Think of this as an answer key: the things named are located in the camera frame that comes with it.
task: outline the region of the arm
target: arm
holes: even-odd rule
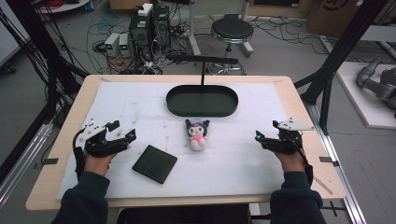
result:
[[[326,223],[320,212],[323,201],[308,184],[301,156],[298,153],[276,156],[285,172],[285,182],[271,195],[271,223]]]
[[[105,200],[110,181],[105,178],[107,167],[115,155],[105,158],[86,157],[85,172],[78,184],[62,197],[61,209],[53,224],[106,223],[108,205]]]

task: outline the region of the wooden table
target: wooden table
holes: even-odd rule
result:
[[[87,113],[90,111],[97,90],[103,82],[196,82],[201,76],[88,76],[78,93],[69,115],[49,154],[58,158],[56,164],[45,165],[27,200],[29,210],[59,209],[61,204],[56,194],[61,185],[64,170],[72,150],[73,137],[81,129]],[[300,96],[289,77],[268,76],[207,76],[205,83],[269,83],[276,87],[279,99],[287,117],[312,124]],[[346,196],[344,187],[331,162],[321,162],[319,157],[328,157],[321,139],[316,132],[304,132],[304,150],[309,162],[314,166],[314,183],[312,188],[319,192],[323,200],[342,199]],[[109,207],[132,207],[176,204],[210,204],[210,203],[264,203],[269,202],[270,195],[235,195],[211,197],[177,197],[108,200]]]

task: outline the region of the white paper sheet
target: white paper sheet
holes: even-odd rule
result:
[[[179,83],[103,83],[86,121],[104,124],[120,121],[120,127],[106,139],[124,136],[136,129],[136,140],[111,162],[107,198],[183,197],[210,195],[269,194],[280,188],[283,172],[274,154],[255,141],[255,131],[277,138],[272,121],[286,116],[273,84],[230,84],[238,95],[236,111],[225,118],[209,119],[206,149],[191,150],[185,119],[166,106],[166,94]],[[141,153],[153,145],[178,158],[164,184],[132,170]],[[71,152],[61,199],[77,184],[76,162]]]

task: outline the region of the black stool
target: black stool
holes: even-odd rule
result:
[[[230,58],[231,45],[248,42],[253,36],[253,27],[248,22],[239,20],[237,16],[226,15],[223,19],[213,22],[211,33],[216,39],[227,42],[224,58]],[[245,74],[241,63],[235,65],[210,63],[206,71],[213,75],[230,75],[231,72]]]

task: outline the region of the human hand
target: human hand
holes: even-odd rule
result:
[[[108,165],[111,163],[111,160],[116,157],[116,155],[117,154],[113,154],[103,158],[96,158],[90,154],[87,154],[85,157],[85,171],[105,176]]]
[[[283,172],[305,172],[304,161],[298,152],[294,152],[293,154],[286,155],[279,152],[274,152],[276,157],[280,160],[282,164]]]

